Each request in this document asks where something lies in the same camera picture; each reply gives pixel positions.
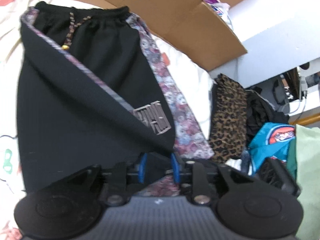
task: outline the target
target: black circular disc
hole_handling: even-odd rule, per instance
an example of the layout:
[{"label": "black circular disc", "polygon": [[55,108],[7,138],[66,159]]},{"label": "black circular disc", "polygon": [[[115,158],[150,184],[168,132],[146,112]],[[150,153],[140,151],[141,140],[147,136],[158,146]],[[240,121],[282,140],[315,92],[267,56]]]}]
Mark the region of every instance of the black circular disc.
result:
[{"label": "black circular disc", "polygon": [[230,191],[218,202],[221,222],[235,233],[256,239],[276,239],[294,234],[303,210],[293,196],[270,192]]},{"label": "black circular disc", "polygon": [[25,236],[68,239],[89,230],[101,208],[91,193],[68,185],[27,195],[17,204],[14,218]]}]

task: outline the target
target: black device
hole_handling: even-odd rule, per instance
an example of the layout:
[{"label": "black device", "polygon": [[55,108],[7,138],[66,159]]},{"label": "black device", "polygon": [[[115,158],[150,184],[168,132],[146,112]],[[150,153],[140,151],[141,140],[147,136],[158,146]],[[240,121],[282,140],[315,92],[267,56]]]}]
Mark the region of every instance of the black device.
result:
[{"label": "black device", "polygon": [[284,166],[268,162],[270,174],[283,180],[277,188],[268,184],[270,176],[264,182],[172,155],[172,169],[163,172],[180,185],[180,196],[136,196],[145,187],[148,156],[155,158],[145,154],[139,164],[109,170],[90,166],[28,194],[14,211],[23,239],[295,239],[303,210],[296,191],[280,189],[297,187],[283,187],[292,183]]}]

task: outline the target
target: drawstring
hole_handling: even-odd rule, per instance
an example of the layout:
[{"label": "drawstring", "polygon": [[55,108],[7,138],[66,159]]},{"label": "drawstring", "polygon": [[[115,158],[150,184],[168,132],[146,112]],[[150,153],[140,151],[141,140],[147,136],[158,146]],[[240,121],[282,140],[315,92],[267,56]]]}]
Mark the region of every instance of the drawstring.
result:
[{"label": "drawstring", "polygon": [[68,50],[72,44],[72,36],[75,32],[76,28],[78,28],[80,25],[82,25],[86,20],[91,19],[91,16],[84,17],[80,22],[75,24],[75,15],[70,12],[70,26],[69,26],[69,32],[67,34],[67,38],[64,42],[64,44],[61,46],[63,50]]}]

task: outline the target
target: black pants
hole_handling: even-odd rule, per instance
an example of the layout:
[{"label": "black pants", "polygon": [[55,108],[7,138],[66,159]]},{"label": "black pants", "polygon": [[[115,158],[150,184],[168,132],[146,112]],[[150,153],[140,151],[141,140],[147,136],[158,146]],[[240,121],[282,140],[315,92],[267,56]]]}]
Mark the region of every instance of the black pants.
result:
[{"label": "black pants", "polygon": [[27,192],[42,188],[92,164],[111,167],[134,161],[141,152],[172,152],[173,117],[129,27],[127,7],[75,9],[36,5],[34,27],[62,46],[76,28],[69,52],[137,109],[160,101],[171,129],[156,135],[86,78],[61,54],[22,24],[25,60],[18,87],[17,126]]}]

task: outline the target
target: dark green cloth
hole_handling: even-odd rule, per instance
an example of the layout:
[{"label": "dark green cloth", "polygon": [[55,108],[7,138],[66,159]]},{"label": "dark green cloth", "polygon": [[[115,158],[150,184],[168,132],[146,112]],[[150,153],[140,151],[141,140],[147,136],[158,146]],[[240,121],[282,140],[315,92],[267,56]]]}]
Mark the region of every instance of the dark green cloth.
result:
[{"label": "dark green cloth", "polygon": [[292,139],[289,144],[288,157],[287,157],[287,170],[294,178],[297,179],[297,160],[296,160],[296,139]]}]

